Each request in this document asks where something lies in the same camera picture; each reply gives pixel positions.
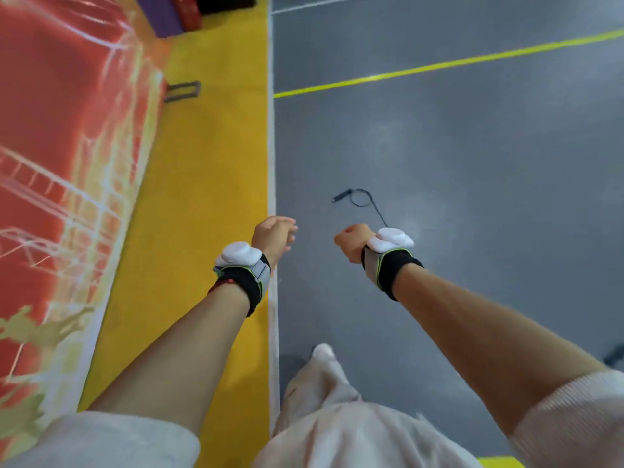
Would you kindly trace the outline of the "person's right hand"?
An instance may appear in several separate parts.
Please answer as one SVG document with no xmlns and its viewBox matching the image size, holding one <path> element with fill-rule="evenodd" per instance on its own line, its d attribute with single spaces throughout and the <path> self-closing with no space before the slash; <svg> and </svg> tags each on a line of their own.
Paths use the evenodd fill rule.
<svg viewBox="0 0 624 468">
<path fill-rule="evenodd" d="M 362 263 L 362 250 L 371 238 L 376 237 L 376 233 L 366 224 L 355 224 L 350 227 L 353 228 L 353 262 L 351 263 L 360 265 Z"/>
</svg>

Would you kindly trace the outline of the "person's left hand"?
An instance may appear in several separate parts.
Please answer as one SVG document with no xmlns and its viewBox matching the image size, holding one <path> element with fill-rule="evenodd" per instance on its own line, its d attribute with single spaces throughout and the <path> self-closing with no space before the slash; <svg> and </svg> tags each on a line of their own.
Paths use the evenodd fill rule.
<svg viewBox="0 0 624 468">
<path fill-rule="evenodd" d="M 277 217 L 285 216 L 270 216 L 259 223 L 254 229 L 251 243 L 253 248 L 262 251 L 272 271 L 276 269 L 279 260 L 285 254 L 279 254 L 277 251 Z"/>
</svg>

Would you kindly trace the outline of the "person's right forearm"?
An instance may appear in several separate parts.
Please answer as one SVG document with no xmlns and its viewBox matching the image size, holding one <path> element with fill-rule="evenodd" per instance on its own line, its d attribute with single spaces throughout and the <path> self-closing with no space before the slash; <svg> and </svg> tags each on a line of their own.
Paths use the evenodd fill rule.
<svg viewBox="0 0 624 468">
<path fill-rule="evenodd" d="M 394 297 L 511 436 L 561 386 L 607 367 L 570 341 L 506 306 L 408 264 Z"/>
</svg>

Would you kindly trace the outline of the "person's left forearm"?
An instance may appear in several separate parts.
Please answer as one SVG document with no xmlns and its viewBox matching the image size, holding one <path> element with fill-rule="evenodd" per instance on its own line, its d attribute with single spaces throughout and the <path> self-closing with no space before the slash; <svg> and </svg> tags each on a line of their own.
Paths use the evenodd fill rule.
<svg viewBox="0 0 624 468">
<path fill-rule="evenodd" d="M 200 435 L 249 309 L 240 286 L 217 286 L 123 370 L 88 410 L 167 421 Z"/>
</svg>

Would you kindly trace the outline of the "beige trousers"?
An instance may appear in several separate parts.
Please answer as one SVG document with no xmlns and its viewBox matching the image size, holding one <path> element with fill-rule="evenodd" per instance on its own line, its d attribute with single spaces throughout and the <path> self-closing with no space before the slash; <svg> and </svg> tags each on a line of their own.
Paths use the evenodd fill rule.
<svg viewBox="0 0 624 468">
<path fill-rule="evenodd" d="M 288 383 L 269 443 L 252 468 L 482 468 L 415 417 L 363 401 L 339 361 L 309 361 Z"/>
</svg>

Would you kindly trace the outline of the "red foam block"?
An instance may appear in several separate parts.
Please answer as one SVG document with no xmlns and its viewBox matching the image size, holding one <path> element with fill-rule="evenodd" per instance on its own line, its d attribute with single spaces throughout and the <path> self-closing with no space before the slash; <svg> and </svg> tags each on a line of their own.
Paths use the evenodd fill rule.
<svg viewBox="0 0 624 468">
<path fill-rule="evenodd" d="M 202 15 L 197 0 L 171 0 L 184 32 L 194 32 L 202 28 Z"/>
</svg>

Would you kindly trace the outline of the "purple foam block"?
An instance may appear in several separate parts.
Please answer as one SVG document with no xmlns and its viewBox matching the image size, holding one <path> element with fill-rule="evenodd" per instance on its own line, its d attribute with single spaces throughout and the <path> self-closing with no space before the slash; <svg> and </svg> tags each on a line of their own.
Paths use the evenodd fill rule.
<svg viewBox="0 0 624 468">
<path fill-rule="evenodd" d="M 156 38 L 182 35 L 183 26 L 171 0 L 136 0 Z"/>
</svg>

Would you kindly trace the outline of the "white shirt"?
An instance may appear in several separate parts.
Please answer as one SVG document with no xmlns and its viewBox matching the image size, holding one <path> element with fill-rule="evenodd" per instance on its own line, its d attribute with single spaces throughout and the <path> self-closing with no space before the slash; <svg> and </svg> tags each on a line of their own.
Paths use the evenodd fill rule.
<svg viewBox="0 0 624 468">
<path fill-rule="evenodd" d="M 624 373 L 580 377 L 531 409 L 511 437 L 525 468 L 624 468 Z M 193 468 L 189 430 L 144 417 L 82 412 L 51 424 L 4 468 Z"/>
</svg>

